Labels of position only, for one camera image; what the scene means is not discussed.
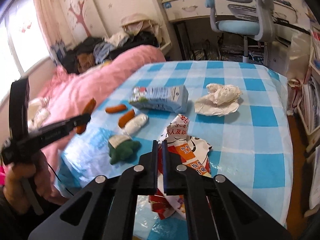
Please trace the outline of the person's left hand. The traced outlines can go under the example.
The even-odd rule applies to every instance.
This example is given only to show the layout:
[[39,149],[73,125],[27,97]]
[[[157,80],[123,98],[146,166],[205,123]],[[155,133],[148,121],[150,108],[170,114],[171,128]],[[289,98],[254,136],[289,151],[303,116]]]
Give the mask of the person's left hand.
[[39,152],[35,157],[36,160],[31,163],[17,163],[7,170],[3,189],[4,197],[18,213],[26,213],[30,207],[22,185],[23,179],[33,179],[37,194],[45,200],[57,205],[67,202],[67,198],[61,196],[51,182],[51,173],[45,155]]

